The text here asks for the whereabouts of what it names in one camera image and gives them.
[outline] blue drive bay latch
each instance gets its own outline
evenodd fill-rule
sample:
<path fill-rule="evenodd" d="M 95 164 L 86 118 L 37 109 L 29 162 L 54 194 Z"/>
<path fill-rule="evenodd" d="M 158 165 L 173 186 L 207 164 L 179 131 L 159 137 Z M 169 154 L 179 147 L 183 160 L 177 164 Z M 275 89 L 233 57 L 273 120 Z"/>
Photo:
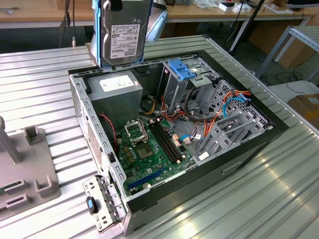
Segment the blue drive bay latch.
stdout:
<path fill-rule="evenodd" d="M 184 63 L 182 63 L 180 60 L 169 61 L 168 65 L 173 69 L 173 71 L 176 74 L 178 74 L 178 76 L 180 77 L 182 81 L 196 77 L 196 74 L 192 73 L 188 69 L 188 67 Z"/>

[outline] power supply label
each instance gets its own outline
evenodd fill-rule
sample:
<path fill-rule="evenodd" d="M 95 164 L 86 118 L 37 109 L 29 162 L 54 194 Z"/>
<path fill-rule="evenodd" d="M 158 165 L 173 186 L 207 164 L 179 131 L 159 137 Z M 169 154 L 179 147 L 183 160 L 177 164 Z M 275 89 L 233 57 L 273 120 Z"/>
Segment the power supply label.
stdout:
<path fill-rule="evenodd" d="M 111 59 L 136 55 L 140 25 L 113 25 L 111 34 Z"/>
<path fill-rule="evenodd" d="M 133 86 L 134 83 L 128 75 L 124 75 L 102 80 L 100 81 L 100 85 L 102 86 L 104 92 L 108 92 Z"/>

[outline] metal workbench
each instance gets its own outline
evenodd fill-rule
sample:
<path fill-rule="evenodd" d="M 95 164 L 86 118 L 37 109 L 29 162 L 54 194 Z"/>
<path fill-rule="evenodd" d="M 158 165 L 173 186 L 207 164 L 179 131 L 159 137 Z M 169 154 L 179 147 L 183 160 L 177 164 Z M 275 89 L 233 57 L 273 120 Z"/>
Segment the metal workbench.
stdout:
<path fill-rule="evenodd" d="M 311 47 L 316 52 L 319 52 L 319 26 L 289 26 L 284 31 L 282 36 L 279 38 L 278 42 L 274 48 L 269 53 L 268 57 L 264 60 L 263 64 L 256 73 L 256 77 L 260 78 L 265 72 L 268 65 L 273 60 L 275 54 L 281 48 L 281 46 L 287 41 L 283 49 L 280 51 L 275 59 L 275 62 L 279 62 L 284 53 L 288 50 L 294 39 L 297 38 L 304 44 Z M 310 81 L 319 72 L 319 67 L 307 78 Z"/>
<path fill-rule="evenodd" d="M 318 131 L 211 39 L 162 39 L 146 45 L 145 57 L 186 50 L 206 50 L 291 128 L 242 170 L 127 238 L 318 238 Z M 6 130 L 32 124 L 45 129 L 62 191 L 59 198 L 0 222 L 1 238 L 94 239 L 119 231 L 97 233 L 82 188 L 96 171 L 75 117 L 67 69 L 91 64 L 85 47 L 0 55 Z"/>

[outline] metal shelf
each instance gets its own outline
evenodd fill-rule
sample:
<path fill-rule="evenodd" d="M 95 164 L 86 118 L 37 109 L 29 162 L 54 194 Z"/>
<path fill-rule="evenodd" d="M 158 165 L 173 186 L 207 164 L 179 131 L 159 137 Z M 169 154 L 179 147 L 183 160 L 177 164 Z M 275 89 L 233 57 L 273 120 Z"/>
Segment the metal shelf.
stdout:
<path fill-rule="evenodd" d="M 313 50 L 319 52 L 319 26 L 289 26 L 283 33 L 283 35 L 279 38 L 278 42 L 274 46 L 274 48 L 269 53 L 266 60 L 263 62 L 261 67 L 259 68 L 258 72 L 256 73 L 256 77 L 260 78 L 261 75 L 265 72 L 270 62 L 273 60 L 274 55 L 278 52 L 280 47 L 287 41 L 287 39 L 292 36 L 300 41 L 302 41 L 304 44 L 311 47 Z M 279 61 L 279 59 L 283 56 L 283 54 L 287 51 L 287 49 L 290 46 L 290 43 L 287 43 L 283 50 L 279 53 L 278 57 L 276 58 L 276 62 Z M 319 71 L 319 68 L 315 70 L 307 80 L 310 80 L 315 74 Z"/>

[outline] hard drive label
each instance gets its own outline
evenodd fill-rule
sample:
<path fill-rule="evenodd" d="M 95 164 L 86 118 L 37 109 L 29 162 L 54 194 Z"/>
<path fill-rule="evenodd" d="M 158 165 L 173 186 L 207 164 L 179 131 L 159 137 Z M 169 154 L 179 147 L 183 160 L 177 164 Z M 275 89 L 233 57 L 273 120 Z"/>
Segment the hard drive label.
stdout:
<path fill-rule="evenodd" d="M 111 34 L 111 59 L 136 55 L 140 25 L 113 25 Z"/>

